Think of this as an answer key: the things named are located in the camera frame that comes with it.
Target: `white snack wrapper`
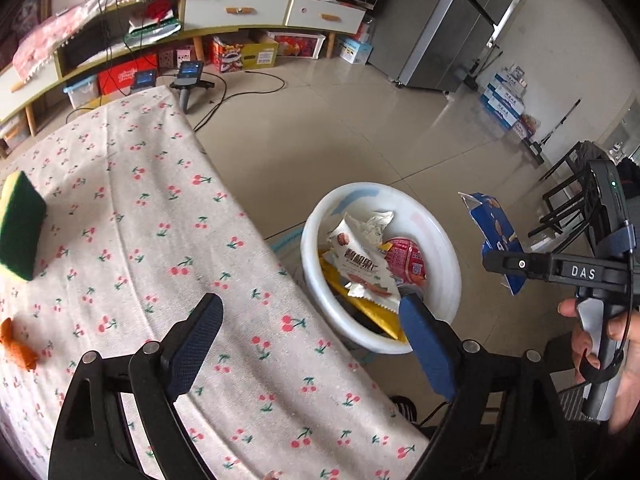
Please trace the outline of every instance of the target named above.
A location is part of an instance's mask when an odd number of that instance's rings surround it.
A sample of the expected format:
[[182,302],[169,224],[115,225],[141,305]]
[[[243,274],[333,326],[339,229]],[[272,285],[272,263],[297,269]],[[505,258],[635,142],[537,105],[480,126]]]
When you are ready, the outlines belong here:
[[348,213],[329,235],[332,264],[350,280],[349,296],[366,298],[398,313],[400,293],[384,254],[382,229],[391,222],[393,213],[381,213],[367,222],[359,222]]

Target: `blue lid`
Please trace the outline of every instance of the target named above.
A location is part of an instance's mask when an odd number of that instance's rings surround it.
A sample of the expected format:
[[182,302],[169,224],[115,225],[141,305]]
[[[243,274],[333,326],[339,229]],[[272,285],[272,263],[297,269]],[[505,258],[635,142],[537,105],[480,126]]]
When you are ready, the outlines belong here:
[[91,76],[87,77],[86,79],[82,79],[82,81],[78,81],[77,83],[75,83],[75,84],[73,84],[71,86],[65,86],[62,89],[62,91],[65,94],[68,94],[69,92],[72,92],[73,90],[76,90],[76,89],[80,88],[81,86],[84,86],[86,84],[89,84],[89,83],[95,81],[97,77],[98,77],[97,74],[91,75]]

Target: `human hand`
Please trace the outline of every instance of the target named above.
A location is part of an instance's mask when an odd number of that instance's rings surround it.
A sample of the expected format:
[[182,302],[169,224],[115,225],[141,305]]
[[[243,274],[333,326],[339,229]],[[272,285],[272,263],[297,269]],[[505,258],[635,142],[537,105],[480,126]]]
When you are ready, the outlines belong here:
[[[576,300],[564,300],[558,305],[558,312],[565,317],[577,317],[575,309]],[[613,340],[622,340],[625,331],[626,314],[621,314],[609,321],[607,332]],[[616,394],[613,412],[609,419],[609,432],[616,433],[622,430],[631,420],[638,401],[640,400],[640,312],[633,311],[628,334],[629,348],[626,352],[626,363],[620,377],[620,386]],[[583,382],[580,374],[580,361],[584,351],[587,352],[587,360],[596,368],[600,367],[598,357],[591,353],[593,343],[591,336],[576,324],[571,338],[571,350],[575,365],[575,378]]]

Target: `white drawer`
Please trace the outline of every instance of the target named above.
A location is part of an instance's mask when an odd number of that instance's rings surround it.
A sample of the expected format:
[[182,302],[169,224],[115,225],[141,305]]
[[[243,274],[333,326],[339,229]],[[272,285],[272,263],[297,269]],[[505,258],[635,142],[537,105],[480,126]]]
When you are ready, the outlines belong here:
[[184,30],[282,26],[289,0],[187,0]]
[[27,84],[15,92],[11,88],[20,81],[18,73],[13,66],[0,75],[0,122],[3,122],[18,110],[33,101],[58,82],[56,64],[51,59],[41,67],[35,75],[27,81]]
[[287,16],[287,27],[322,28],[355,34],[364,10],[323,0],[293,0]]

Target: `cherry print tablecloth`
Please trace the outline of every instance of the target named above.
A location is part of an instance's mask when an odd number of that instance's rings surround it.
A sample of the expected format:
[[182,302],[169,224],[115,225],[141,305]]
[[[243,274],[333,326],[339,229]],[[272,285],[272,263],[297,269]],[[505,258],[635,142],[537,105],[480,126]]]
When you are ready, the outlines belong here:
[[[161,340],[205,292],[222,298],[225,317],[176,408],[215,476],[407,477],[427,440],[278,264],[166,87],[84,115],[4,176],[17,168],[46,200],[47,218],[36,278],[0,278],[0,310],[40,362],[30,373],[0,359],[0,418],[37,477],[47,475],[82,354],[107,358]],[[162,478],[133,399],[124,403],[143,467]]]

